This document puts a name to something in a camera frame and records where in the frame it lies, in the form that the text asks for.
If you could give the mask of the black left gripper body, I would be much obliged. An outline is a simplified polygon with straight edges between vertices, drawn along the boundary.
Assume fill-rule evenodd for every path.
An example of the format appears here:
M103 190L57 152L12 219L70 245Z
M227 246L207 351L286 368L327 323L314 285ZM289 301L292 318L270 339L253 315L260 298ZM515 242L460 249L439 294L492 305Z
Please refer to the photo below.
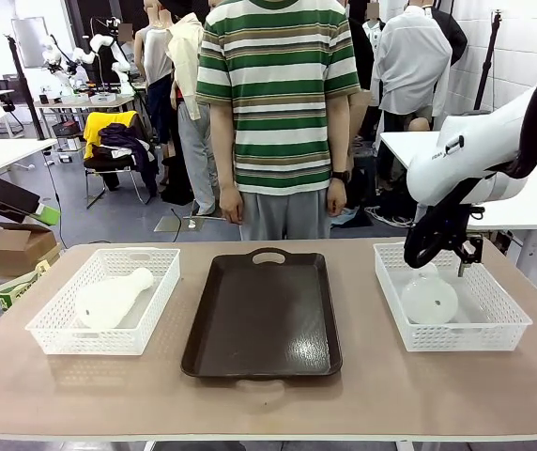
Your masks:
M0 216L15 223L37 212L39 196L0 179Z

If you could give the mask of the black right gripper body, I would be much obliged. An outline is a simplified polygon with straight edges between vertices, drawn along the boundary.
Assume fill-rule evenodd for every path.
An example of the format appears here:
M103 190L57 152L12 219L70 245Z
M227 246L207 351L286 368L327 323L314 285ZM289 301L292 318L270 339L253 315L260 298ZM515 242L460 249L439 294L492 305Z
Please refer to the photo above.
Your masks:
M444 209L441 206L427 211L423 257L431 261L442 251L453 251L462 263L481 263L483 237L468 233L468 220L483 218L484 207L455 205Z

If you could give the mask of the person's left hand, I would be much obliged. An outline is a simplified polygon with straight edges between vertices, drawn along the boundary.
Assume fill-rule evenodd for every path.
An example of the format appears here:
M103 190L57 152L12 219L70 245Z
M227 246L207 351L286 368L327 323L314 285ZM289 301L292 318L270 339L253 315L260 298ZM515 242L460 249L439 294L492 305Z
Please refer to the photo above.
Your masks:
M327 190L327 211L330 217L339 216L347 202L345 184L339 179L332 179Z

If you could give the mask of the person's right hand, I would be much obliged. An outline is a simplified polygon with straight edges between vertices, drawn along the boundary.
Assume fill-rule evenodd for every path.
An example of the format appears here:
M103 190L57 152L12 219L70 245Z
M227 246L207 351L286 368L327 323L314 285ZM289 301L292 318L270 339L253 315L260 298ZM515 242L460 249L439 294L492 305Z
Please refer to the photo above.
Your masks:
M235 185L224 185L220 189L222 216L230 224L240 226L243 221L243 200Z

